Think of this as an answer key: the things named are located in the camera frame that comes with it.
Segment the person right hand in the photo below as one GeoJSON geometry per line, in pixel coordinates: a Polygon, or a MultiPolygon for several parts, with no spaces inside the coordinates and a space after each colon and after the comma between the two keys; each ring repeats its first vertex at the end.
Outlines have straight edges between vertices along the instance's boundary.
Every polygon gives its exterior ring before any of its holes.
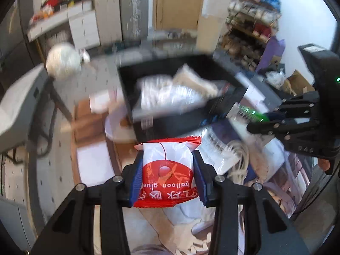
{"type": "Polygon", "coordinates": [[[338,174],[339,172],[339,158],[336,159],[318,158],[317,164],[327,176],[338,174]]]}

